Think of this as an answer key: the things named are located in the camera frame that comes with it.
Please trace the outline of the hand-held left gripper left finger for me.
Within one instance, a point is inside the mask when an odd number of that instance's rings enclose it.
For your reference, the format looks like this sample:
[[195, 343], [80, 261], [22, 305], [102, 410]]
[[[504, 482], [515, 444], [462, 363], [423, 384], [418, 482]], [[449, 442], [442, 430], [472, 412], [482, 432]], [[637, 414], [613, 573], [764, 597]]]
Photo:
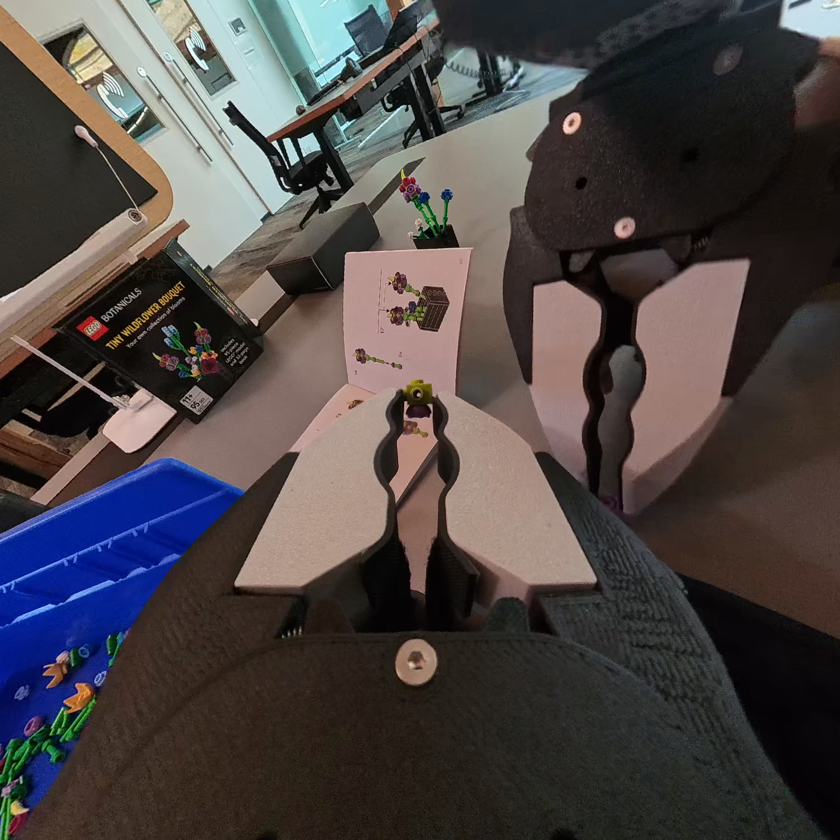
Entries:
[[396, 525], [402, 394], [380, 392], [293, 459], [235, 580], [248, 594], [326, 592], [383, 548]]

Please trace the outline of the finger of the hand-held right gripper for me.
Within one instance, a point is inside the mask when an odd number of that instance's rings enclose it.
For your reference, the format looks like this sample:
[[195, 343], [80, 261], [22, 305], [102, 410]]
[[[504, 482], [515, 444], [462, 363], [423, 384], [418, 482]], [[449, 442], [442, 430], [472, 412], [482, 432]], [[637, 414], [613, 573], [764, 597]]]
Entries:
[[722, 387], [750, 267], [607, 260], [609, 288], [631, 304], [631, 337], [607, 368], [606, 498], [622, 514], [637, 515], [673, 485], [727, 411]]
[[582, 484], [604, 484], [604, 308], [565, 280], [533, 290], [532, 400], [550, 451]]

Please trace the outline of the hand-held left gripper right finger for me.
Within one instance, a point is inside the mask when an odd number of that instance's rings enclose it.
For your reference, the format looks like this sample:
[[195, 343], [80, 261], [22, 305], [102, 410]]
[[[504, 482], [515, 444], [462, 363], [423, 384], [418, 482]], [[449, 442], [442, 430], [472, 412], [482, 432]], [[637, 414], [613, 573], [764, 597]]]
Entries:
[[435, 397], [433, 421], [437, 546], [453, 600], [593, 591], [595, 571], [531, 446], [451, 393]]

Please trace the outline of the grey desk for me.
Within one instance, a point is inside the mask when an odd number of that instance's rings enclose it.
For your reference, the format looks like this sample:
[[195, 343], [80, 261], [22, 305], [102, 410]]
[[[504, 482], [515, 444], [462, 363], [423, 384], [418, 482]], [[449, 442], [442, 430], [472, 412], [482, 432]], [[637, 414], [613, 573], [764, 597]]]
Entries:
[[[548, 442], [501, 308], [502, 267], [527, 148], [570, 89], [394, 153], [349, 194], [373, 198], [417, 157], [422, 176], [455, 189], [458, 239], [474, 249], [458, 395], [537, 450]], [[340, 292], [300, 297], [207, 420], [175, 422], [134, 455], [99, 435], [34, 499], [56, 506], [163, 457], [247, 489], [345, 381]], [[688, 470], [631, 527], [678, 573], [838, 637], [838, 269], [784, 326]]]

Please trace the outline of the wooden background desk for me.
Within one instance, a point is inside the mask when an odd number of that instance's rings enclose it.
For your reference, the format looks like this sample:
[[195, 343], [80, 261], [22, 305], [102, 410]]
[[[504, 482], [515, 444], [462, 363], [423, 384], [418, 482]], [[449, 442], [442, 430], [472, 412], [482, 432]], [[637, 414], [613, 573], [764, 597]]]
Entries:
[[446, 133], [445, 121], [426, 72], [429, 39], [438, 27], [435, 13], [426, 16], [410, 38], [364, 69], [357, 78], [339, 85], [325, 98], [307, 107], [302, 115], [287, 121], [268, 136], [268, 141], [277, 143], [313, 136], [332, 177], [346, 193], [354, 183], [325, 129], [336, 113], [340, 112], [349, 120], [361, 118], [395, 89], [403, 88], [423, 140]]

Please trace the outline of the LEGO flower bouquet in pot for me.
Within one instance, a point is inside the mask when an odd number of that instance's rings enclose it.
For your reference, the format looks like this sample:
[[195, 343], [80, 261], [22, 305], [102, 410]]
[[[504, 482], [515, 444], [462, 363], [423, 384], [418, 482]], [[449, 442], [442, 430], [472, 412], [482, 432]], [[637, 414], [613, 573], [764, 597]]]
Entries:
[[438, 217], [432, 208], [431, 194], [425, 191], [413, 175], [405, 169], [400, 171], [398, 192], [407, 205], [414, 207], [418, 214], [414, 229], [407, 232], [408, 240], [417, 249], [458, 248], [459, 242], [452, 224], [449, 222], [449, 205], [454, 194], [445, 188], [440, 193], [443, 204], [442, 213]]

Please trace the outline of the instruction booklet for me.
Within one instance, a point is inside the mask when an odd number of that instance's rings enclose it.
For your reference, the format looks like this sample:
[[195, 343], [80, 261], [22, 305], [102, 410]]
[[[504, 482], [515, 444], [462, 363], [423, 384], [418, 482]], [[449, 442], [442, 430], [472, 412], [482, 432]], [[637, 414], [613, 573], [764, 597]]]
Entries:
[[[343, 283], [343, 355], [347, 382], [292, 446], [300, 451], [332, 421], [387, 389], [413, 380], [454, 392], [472, 248], [351, 253]], [[433, 414], [430, 407], [406, 412]], [[401, 504], [435, 452], [427, 438], [401, 435], [391, 487]]]

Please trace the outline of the blue storage bin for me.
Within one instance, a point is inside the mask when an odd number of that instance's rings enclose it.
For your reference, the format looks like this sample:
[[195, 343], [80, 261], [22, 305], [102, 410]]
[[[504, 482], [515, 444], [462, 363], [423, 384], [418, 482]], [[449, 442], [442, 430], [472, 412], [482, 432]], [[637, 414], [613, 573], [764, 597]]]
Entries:
[[244, 492], [156, 460], [2, 533], [1, 682], [130, 630], [185, 551]]

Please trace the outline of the black product box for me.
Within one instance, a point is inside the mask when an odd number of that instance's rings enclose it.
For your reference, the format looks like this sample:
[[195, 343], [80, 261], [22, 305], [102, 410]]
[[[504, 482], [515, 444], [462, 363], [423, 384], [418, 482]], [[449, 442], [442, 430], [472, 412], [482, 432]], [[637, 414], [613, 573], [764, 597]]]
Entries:
[[56, 329], [193, 424], [264, 350], [259, 327], [176, 238], [132, 264]]

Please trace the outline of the flat black box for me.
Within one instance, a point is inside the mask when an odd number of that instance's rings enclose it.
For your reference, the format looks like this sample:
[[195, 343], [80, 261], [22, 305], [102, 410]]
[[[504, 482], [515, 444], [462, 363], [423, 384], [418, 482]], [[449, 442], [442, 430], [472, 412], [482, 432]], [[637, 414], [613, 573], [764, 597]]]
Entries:
[[293, 297], [333, 291], [343, 283], [346, 256], [371, 250], [380, 237], [367, 203], [335, 207], [310, 220], [266, 272]]

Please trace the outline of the black office chair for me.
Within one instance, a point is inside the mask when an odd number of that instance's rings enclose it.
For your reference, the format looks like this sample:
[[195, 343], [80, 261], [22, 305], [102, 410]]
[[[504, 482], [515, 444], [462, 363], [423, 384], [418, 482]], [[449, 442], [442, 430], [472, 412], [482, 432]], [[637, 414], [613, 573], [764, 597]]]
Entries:
[[397, 13], [390, 27], [386, 27], [370, 4], [361, 14], [343, 25], [360, 54], [360, 65], [367, 67], [414, 36], [425, 17], [433, 11], [434, 6], [430, 1], [412, 2]]
[[300, 230], [305, 228], [313, 215], [327, 213], [331, 206], [343, 196], [343, 191], [334, 187], [335, 181], [331, 177], [323, 152], [303, 154], [299, 141], [292, 140], [297, 159], [290, 161], [283, 142], [269, 142], [267, 137], [257, 130], [256, 126], [232, 101], [227, 102], [227, 105], [223, 107], [223, 112], [231, 124], [248, 137], [267, 158], [277, 183], [284, 193], [299, 196], [309, 191], [316, 192], [316, 198], [299, 223]]

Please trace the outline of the pile of toy brick pieces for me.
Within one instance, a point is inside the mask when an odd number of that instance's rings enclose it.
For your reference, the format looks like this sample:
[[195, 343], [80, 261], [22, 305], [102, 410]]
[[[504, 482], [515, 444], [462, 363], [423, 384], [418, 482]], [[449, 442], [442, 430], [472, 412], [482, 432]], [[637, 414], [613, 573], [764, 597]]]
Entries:
[[67, 647], [2, 688], [1, 837], [20, 838], [74, 751], [128, 630]]

